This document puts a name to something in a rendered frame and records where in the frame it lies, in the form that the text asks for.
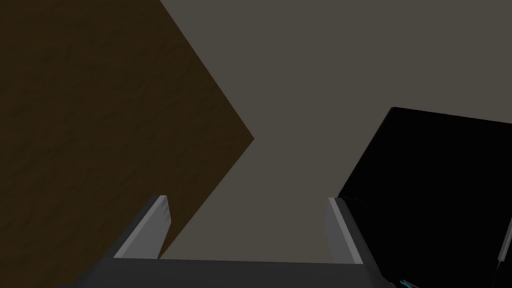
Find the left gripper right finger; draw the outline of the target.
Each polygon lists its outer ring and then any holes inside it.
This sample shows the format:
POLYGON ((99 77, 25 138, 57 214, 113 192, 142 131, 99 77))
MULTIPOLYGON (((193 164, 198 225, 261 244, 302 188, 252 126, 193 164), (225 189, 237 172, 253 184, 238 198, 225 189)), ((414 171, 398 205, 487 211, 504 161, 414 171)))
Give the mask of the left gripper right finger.
POLYGON ((325 230, 333 263, 376 264, 355 218, 342 198, 327 199, 325 230))

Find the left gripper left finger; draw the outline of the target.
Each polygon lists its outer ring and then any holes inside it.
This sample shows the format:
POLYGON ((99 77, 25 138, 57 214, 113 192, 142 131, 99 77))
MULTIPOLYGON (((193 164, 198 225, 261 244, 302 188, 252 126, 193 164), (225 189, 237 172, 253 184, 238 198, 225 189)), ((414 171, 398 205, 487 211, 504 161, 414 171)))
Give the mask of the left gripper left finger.
POLYGON ((157 259, 171 222, 167 196, 152 195, 104 256, 157 259))

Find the black box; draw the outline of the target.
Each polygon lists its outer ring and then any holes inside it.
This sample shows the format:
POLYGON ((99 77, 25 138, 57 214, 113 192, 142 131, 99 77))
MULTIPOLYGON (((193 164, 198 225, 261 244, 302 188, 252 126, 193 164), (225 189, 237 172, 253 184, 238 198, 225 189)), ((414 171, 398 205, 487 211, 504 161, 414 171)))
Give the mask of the black box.
POLYGON ((512 288, 512 123, 392 107, 339 198, 396 288, 512 288))

